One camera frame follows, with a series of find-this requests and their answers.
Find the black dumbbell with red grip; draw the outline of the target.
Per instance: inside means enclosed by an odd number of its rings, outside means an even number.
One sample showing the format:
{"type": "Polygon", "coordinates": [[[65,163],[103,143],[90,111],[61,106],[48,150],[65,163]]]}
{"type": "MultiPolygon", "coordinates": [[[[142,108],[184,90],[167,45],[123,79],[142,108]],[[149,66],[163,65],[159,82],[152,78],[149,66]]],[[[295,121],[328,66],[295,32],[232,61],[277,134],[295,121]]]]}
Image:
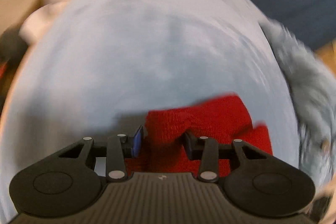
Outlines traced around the black dumbbell with red grip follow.
{"type": "Polygon", "coordinates": [[[1,111],[15,73],[29,45],[19,35],[21,26],[10,27],[1,34],[1,111]]]}

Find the red knit sweater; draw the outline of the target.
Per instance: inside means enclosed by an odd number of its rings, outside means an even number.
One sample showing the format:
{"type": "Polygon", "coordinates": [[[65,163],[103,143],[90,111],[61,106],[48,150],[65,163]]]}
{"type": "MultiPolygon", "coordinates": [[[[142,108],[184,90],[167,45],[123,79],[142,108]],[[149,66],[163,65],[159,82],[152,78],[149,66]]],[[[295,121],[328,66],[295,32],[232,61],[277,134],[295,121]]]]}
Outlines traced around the red knit sweater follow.
{"type": "Polygon", "coordinates": [[[187,158],[180,139],[186,131],[196,137],[214,138],[223,144],[242,139],[266,153],[272,153],[267,126],[253,124],[247,108],[235,94],[213,98],[195,106],[150,111],[145,128],[147,136],[139,156],[125,161],[129,173],[191,172],[196,175],[200,162],[187,158]]]}

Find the grey crumpled duvet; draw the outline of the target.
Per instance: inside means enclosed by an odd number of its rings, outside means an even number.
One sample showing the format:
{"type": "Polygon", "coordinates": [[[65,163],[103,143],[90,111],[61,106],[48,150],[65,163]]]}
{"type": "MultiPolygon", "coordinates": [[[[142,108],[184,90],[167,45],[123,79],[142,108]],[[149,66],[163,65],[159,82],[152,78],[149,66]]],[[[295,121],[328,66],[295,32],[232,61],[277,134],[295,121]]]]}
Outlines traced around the grey crumpled duvet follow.
{"type": "Polygon", "coordinates": [[[280,22],[268,20],[260,27],[289,86],[298,120],[299,168],[320,188],[335,175],[335,77],[280,22]]]}

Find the light blue fleece blanket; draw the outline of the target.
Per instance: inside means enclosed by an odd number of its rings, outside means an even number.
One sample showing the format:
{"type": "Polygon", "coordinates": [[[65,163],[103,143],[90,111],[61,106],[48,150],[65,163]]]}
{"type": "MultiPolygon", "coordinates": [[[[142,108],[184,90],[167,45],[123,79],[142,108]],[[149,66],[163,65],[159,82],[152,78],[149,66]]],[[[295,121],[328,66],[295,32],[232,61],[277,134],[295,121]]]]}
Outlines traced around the light blue fleece blanket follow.
{"type": "Polygon", "coordinates": [[[298,166],[288,85],[250,0],[71,0],[23,63],[1,123],[1,223],[21,169],[92,134],[134,131],[150,110],[236,93],[298,166]]]}

